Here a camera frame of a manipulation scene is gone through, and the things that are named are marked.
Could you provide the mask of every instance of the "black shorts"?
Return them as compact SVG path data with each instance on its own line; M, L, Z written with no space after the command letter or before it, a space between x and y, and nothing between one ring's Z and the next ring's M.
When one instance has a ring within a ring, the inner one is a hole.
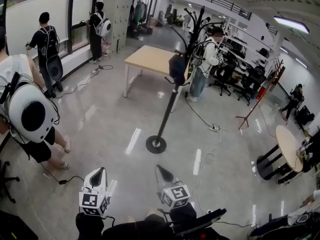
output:
M56 130L52 126L48 134L45 136L44 140L48 142L50 145L53 145L55 143L55 135ZM34 160L36 160L38 163L42 163L51 158L51 150L44 141L40 143L29 141L27 144L19 144L26 152L26 154L29 156L29 159L30 156L32 156Z

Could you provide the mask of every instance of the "ceiling light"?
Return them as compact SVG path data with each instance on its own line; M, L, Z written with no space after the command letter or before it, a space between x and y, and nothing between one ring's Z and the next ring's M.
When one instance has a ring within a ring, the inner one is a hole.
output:
M284 51L285 53L288 53L287 50L283 49L282 47L280 47L280 49L281 49L282 51Z
M288 19L288 18L283 18L283 17L277 17L277 16L274 16L273 17L278 23L282 24L282 25L285 25L285 26L288 26L290 28L293 28L293 29L297 29L303 33L306 33L306 34L309 34L309 29L308 27L302 23L302 22L299 22L299 21L295 21L295 20L292 20L292 19Z
M302 66L304 66L306 69L308 68L305 64L303 64L300 60L298 60L297 58L295 58L295 60L297 61L297 62L299 62Z

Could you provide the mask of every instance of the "round table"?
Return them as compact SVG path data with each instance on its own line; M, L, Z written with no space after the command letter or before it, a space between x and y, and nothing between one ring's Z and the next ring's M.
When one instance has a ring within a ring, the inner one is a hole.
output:
M303 160L296 155L296 151L300 146L293 134L283 125L278 125L275 129L275 136L278 144L265 155L259 156L256 160L257 171L265 180L270 180L272 176L281 172L287 166L296 173L301 172L304 166ZM278 149L280 149L281 153L272 160L269 160L268 157ZM282 156L286 163L273 170L272 164Z

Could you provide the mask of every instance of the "white backpack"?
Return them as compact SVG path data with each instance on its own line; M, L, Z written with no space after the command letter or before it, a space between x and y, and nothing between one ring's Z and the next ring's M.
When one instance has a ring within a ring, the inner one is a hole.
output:
M100 37L105 37L111 29L111 21L105 18L105 16L102 18L98 12L96 12L95 15L101 20L98 26L94 27L95 33Z

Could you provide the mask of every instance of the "white roller blind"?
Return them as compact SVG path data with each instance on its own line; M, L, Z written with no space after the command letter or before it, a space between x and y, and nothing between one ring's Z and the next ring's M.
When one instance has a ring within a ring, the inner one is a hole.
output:
M67 39L68 0L23 1L6 10L5 27L10 55L27 54L26 43L39 29L39 16L43 12L50 14L49 24L55 27L60 41ZM38 54L36 49L28 53L30 57Z
M73 0L72 25L89 20L91 8L92 0Z

